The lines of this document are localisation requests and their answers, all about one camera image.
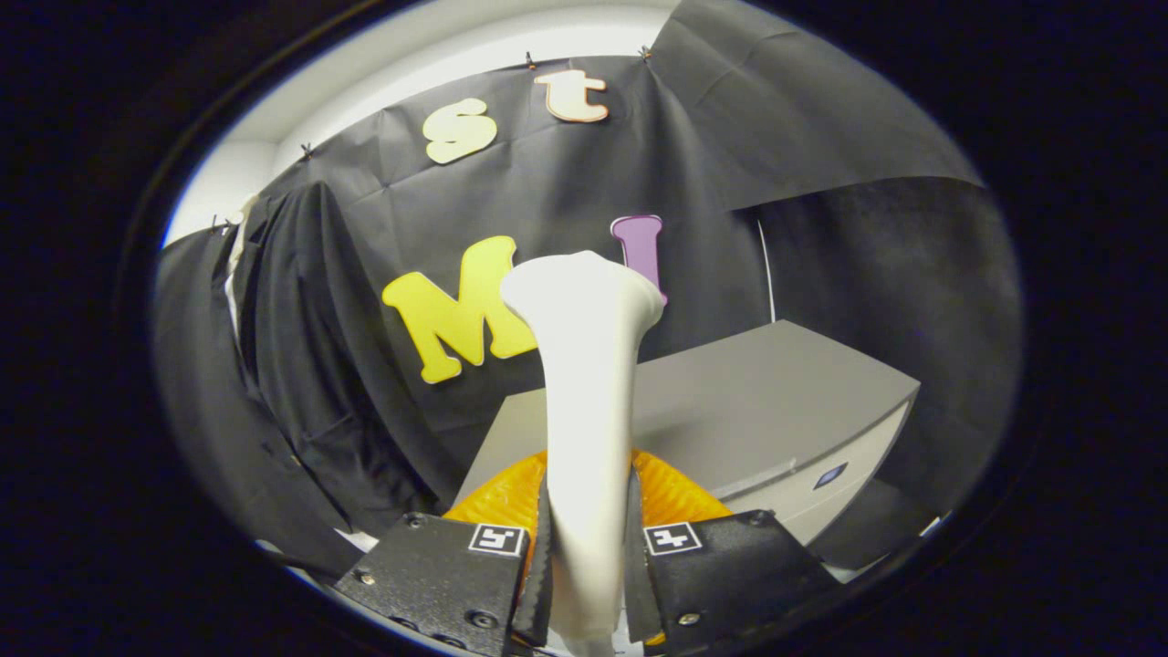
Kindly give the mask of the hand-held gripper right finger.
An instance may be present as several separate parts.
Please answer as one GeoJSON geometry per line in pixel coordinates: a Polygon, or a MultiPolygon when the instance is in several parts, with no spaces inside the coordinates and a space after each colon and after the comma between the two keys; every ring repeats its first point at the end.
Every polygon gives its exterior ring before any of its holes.
{"type": "Polygon", "coordinates": [[[734,512],[654,454],[631,454],[630,639],[647,652],[751,652],[841,586],[769,510],[734,512]]]}

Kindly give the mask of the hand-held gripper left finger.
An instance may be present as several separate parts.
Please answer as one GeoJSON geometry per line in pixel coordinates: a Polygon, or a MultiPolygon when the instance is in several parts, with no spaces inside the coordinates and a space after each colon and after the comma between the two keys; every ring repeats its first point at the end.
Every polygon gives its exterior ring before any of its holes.
{"type": "Polygon", "coordinates": [[[548,639],[547,455],[531,454],[446,516],[408,513],[335,583],[341,601],[463,652],[530,656],[548,639]]]}

